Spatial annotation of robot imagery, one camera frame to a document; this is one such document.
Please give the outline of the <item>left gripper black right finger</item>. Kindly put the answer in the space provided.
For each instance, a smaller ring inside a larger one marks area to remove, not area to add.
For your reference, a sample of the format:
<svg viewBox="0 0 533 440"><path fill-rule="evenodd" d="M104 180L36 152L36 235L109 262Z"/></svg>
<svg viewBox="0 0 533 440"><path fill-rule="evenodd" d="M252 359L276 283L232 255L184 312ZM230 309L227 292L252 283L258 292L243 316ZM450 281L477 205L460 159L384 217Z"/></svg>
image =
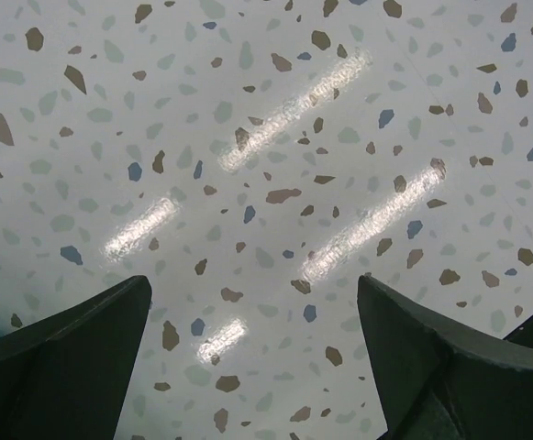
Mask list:
<svg viewBox="0 0 533 440"><path fill-rule="evenodd" d="M533 439L533 315L498 339L371 276L357 303L383 438Z"/></svg>

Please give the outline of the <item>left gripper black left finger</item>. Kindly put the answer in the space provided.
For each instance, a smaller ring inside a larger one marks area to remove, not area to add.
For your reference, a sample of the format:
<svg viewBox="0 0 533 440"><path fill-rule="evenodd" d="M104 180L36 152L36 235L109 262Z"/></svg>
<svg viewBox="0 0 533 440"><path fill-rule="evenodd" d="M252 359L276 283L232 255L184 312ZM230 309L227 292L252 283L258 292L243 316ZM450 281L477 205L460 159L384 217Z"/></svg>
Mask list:
<svg viewBox="0 0 533 440"><path fill-rule="evenodd" d="M0 333L0 439L111 439L151 304L142 275Z"/></svg>

